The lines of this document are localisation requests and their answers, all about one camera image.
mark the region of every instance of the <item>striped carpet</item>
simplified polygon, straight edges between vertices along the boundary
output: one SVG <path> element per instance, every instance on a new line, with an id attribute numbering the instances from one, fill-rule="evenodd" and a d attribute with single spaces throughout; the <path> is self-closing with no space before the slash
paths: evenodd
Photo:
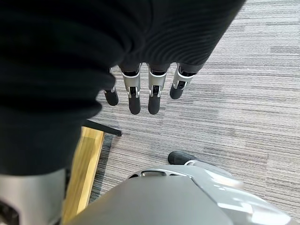
<path id="1" fill-rule="evenodd" d="M 157 115 L 147 110 L 146 65 L 138 115 L 130 114 L 114 68 L 120 102 L 109 106 L 100 93 L 103 110 L 93 120 L 124 135 L 105 135 L 90 202 L 184 150 L 228 170 L 300 222 L 299 20 L 299 0 L 249 0 L 179 100 L 169 97 L 172 64 Z"/>

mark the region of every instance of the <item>wooden board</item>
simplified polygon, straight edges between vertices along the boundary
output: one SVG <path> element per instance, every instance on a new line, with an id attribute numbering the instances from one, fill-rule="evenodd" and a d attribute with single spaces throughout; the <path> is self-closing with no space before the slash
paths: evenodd
<path id="1" fill-rule="evenodd" d="M 72 176 L 63 207 L 63 224 L 84 210 L 89 203 L 103 140 L 103 131 L 88 127 L 82 128 L 81 139 L 73 158 Z"/>

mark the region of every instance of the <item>black metal rod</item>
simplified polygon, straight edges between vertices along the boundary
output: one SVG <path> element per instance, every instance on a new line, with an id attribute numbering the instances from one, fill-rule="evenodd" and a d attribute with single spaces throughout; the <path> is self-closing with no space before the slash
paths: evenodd
<path id="1" fill-rule="evenodd" d="M 90 121 L 90 120 L 86 120 L 85 123 L 84 123 L 84 126 L 87 127 L 87 128 L 95 129 L 95 130 L 101 130 L 105 133 L 109 133 L 109 134 L 112 134 L 112 135 L 117 135 L 119 137 L 122 136 L 122 131 L 111 128 L 111 127 L 108 127 L 108 126 L 105 126 L 105 125 L 102 125 L 100 123 L 95 123 L 95 122 Z"/>

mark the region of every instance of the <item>black knit fabric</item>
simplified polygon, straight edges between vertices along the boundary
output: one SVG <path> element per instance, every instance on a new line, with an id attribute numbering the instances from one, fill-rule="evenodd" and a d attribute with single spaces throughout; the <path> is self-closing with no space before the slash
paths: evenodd
<path id="1" fill-rule="evenodd" d="M 34 175 L 70 164 L 108 68 L 205 63 L 243 0 L 0 4 L 0 174 Z"/>

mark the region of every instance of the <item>robotic finger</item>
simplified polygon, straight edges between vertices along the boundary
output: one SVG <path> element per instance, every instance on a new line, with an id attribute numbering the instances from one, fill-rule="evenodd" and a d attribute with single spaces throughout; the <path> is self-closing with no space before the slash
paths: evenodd
<path id="1" fill-rule="evenodd" d="M 105 94 L 105 98 L 108 102 L 108 104 L 110 104 L 111 106 L 115 106 L 118 104 L 119 102 L 119 97 L 118 97 L 118 93 L 116 91 L 116 87 L 114 86 L 112 89 L 110 90 L 104 90 L 103 91 Z"/>
<path id="2" fill-rule="evenodd" d="M 155 115 L 159 111 L 160 97 L 165 84 L 165 77 L 170 64 L 148 64 L 149 68 L 149 102 L 148 111 Z"/>
<path id="3" fill-rule="evenodd" d="M 142 65 L 141 63 L 133 66 L 119 65 L 122 71 L 125 88 L 128 94 L 129 109 L 133 115 L 137 115 L 141 110 L 141 104 L 140 104 L 141 65 Z"/>
<path id="4" fill-rule="evenodd" d="M 177 63 L 173 85 L 170 90 L 170 97 L 172 99 L 180 98 L 185 87 L 191 82 L 194 75 L 196 75 L 202 67 L 203 65 L 194 66 L 185 63 Z"/>

